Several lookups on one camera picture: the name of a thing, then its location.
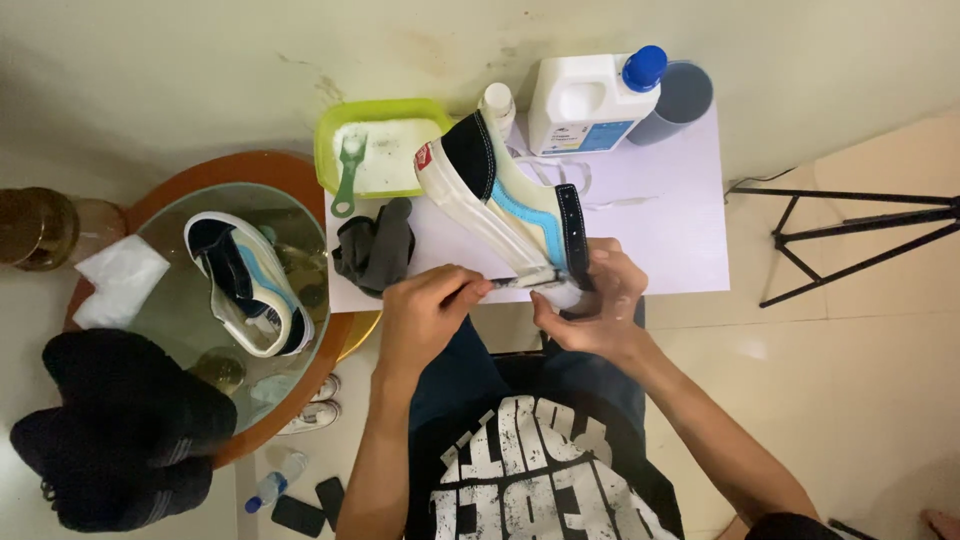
hand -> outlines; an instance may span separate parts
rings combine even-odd
[[[377,370],[412,379],[446,347],[471,307],[493,289],[483,275],[447,264],[383,293],[383,340]]]
[[[636,303],[647,288],[647,275],[637,268],[615,238],[588,238],[588,272],[600,293],[600,312],[576,321],[566,321],[553,312],[550,303],[536,292],[534,324],[568,351],[600,355],[627,371],[636,357],[635,344],[650,341],[646,331],[634,323]]]

white shoelace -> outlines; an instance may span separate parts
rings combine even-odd
[[[558,177],[560,178],[560,184],[568,184],[566,179],[566,169],[568,167],[574,167],[579,169],[581,178],[584,179],[584,186],[577,189],[577,193],[583,199],[587,193],[590,191],[590,186],[593,183],[593,175],[590,172],[589,163],[583,161],[572,160],[570,158],[540,158],[530,154],[525,150],[520,150],[512,146],[508,146],[510,153],[514,156],[514,162],[518,165],[526,163],[530,165],[530,168],[533,169],[534,174],[537,175],[537,178],[540,179],[540,183],[547,186],[553,187],[553,184],[550,181],[550,177],[543,171],[543,167],[556,167],[558,170]],[[581,202],[580,208],[584,210],[603,210],[609,209],[612,207],[627,207],[633,205],[642,205],[651,199],[657,199],[658,196],[653,197],[631,197],[625,199],[616,199],[614,201],[609,201],[607,203],[583,203]]]

person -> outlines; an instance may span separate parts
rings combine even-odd
[[[338,538],[683,538],[673,487],[645,456],[644,393],[748,538],[839,538],[635,323],[647,277],[619,243],[588,245],[598,312],[566,320],[531,293],[534,323],[559,352],[510,384],[468,319],[492,290],[483,276],[447,265],[386,291]]]

black phone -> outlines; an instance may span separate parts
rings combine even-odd
[[[344,485],[340,483],[339,478],[333,477],[318,483],[316,491],[320,506],[326,512],[326,519],[330,520],[330,528],[336,532],[340,505],[344,503]]]
[[[274,513],[270,515],[274,523],[305,534],[311,538],[320,536],[324,529],[326,515],[318,507],[298,501],[293,497],[281,495],[276,500]]]

gray cloth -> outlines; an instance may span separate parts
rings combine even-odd
[[[407,277],[416,239],[407,224],[413,205],[398,197],[380,207],[373,221],[350,218],[338,231],[340,247],[333,250],[333,269],[374,298]]]

